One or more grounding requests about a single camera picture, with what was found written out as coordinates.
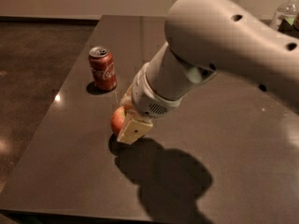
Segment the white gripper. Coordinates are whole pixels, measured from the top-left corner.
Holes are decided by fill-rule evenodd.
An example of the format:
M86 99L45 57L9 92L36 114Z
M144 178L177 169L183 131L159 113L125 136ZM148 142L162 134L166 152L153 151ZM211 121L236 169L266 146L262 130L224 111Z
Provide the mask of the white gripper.
M132 86L122 96L120 106L133 107L137 112L129 110L118 134L117 141L131 145L152 128L152 119L164 117L170 111L179 107L181 98L171 101L157 94L147 80L149 63L145 63L135 75Z

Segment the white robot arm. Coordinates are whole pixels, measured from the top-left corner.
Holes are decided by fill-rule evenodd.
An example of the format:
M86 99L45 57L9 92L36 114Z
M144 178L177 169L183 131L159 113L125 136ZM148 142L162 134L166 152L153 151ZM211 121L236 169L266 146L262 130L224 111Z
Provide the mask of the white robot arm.
M117 140L131 145L154 119L220 72L265 88L299 109L298 40L273 30L231 0L177 0L164 24L166 42L135 75L121 99L126 117Z

